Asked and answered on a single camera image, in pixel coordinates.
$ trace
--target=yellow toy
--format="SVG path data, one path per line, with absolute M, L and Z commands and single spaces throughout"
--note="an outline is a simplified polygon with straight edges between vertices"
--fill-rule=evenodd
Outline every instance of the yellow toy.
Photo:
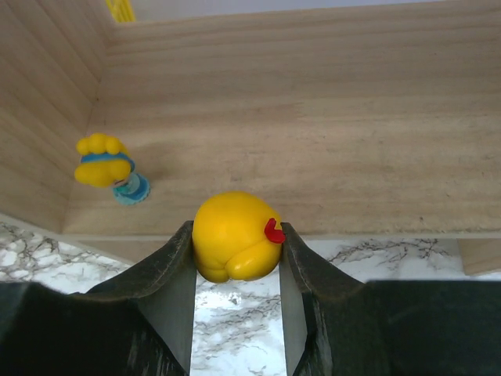
M 285 235 L 279 214 L 244 192 L 218 194 L 195 216 L 196 267 L 210 282 L 256 280 L 271 273 L 280 259 Z
M 115 199 L 123 205 L 144 200 L 150 193 L 148 180 L 135 173 L 135 163 L 120 140 L 94 133 L 78 141 L 80 165 L 75 179 L 98 188 L 112 187 Z

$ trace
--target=doll with yellow hair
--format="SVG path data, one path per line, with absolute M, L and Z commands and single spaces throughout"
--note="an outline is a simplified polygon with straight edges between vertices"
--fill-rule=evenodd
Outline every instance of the doll with yellow hair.
M 143 201 L 150 193 L 150 183 L 134 172 L 135 163 L 118 138 L 94 133 L 78 141 L 77 151 L 81 155 L 74 173 L 78 182 L 112 187 L 115 198 L 123 205 Z

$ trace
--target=white marble table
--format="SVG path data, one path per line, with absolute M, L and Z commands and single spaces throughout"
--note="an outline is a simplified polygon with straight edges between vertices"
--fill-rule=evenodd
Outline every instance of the white marble table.
M 353 277 L 464 279 L 454 240 L 313 240 L 308 245 Z M 0 280 L 36 280 L 71 293 L 127 265 L 40 235 L 0 225 Z M 481 279 L 499 279 L 494 273 Z M 192 376 L 284 376 L 279 274 L 254 282 L 196 282 Z

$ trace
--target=yellow toy head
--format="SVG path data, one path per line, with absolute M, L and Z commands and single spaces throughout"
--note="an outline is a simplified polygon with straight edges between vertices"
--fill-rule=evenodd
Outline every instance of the yellow toy head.
M 128 158 L 128 151 L 116 137 L 94 133 L 78 142 L 77 151 L 82 156 L 82 163 L 75 170 L 74 176 L 80 183 L 104 188 L 126 180 L 132 172 L 133 162 Z M 110 156 L 110 159 L 85 161 L 91 155 L 101 158 Z M 111 158 L 120 155 L 123 158 Z
M 195 216 L 196 266 L 215 283 L 256 280 L 279 262 L 285 236 L 279 214 L 244 192 L 221 193 L 207 200 Z

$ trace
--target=blue headband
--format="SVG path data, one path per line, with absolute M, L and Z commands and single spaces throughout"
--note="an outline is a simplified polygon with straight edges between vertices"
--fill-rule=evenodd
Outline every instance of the blue headband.
M 102 153 L 102 154 L 87 154 L 84 155 L 80 163 L 88 163 L 88 162 L 102 162 L 102 161 L 113 161 L 116 159 L 122 159 L 124 161 L 127 161 L 128 163 L 131 164 L 131 172 L 134 172 L 135 170 L 135 163 L 134 161 L 129 158 L 127 154 L 124 153 L 118 153 L 118 154 L 110 154 L 110 153 Z

